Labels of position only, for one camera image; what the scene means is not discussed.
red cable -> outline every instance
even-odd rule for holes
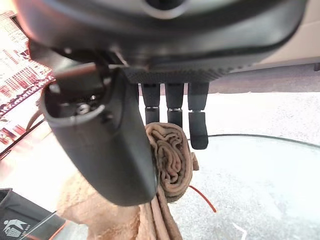
[[[192,188],[193,190],[195,190],[198,194],[200,194],[201,197],[203,197],[203,199],[209,204],[210,208],[213,210],[214,213],[217,212],[217,210],[215,209],[215,207],[211,204],[211,202],[208,200],[208,198],[206,198],[205,195],[203,195],[198,189],[196,189],[194,186],[189,185],[190,188]]]

white floor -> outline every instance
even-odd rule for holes
[[[143,104],[140,110],[144,118]],[[183,126],[189,135],[186,100],[183,111]],[[205,112],[209,135],[259,134],[320,145],[320,93],[211,94]],[[163,97],[160,120],[167,120]],[[62,183],[76,169],[49,133],[50,129],[43,123],[0,162],[0,188],[13,188],[23,197],[54,211]],[[205,159],[198,160],[201,170],[197,175],[201,175],[201,165]],[[199,196],[194,194],[193,200],[198,201]],[[201,224],[193,222],[187,209],[180,213],[180,217],[186,226]],[[196,236],[201,236],[197,239],[212,239],[210,234],[205,233]],[[195,239],[195,236],[188,234],[184,237]]]

brown towel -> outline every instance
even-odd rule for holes
[[[89,226],[88,240],[181,240],[168,202],[179,199],[198,170],[183,130],[171,123],[145,127],[154,149],[160,185],[150,203],[117,206],[102,197],[78,172],[68,180],[58,203],[63,218]]]

glass table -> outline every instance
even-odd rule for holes
[[[193,172],[191,185],[217,212],[190,188],[169,204],[184,240],[320,239],[319,146],[257,135],[216,135],[207,149],[195,153],[200,170]],[[38,231],[52,226],[52,219],[40,223]],[[86,226],[69,227],[54,238],[37,239],[86,239]]]

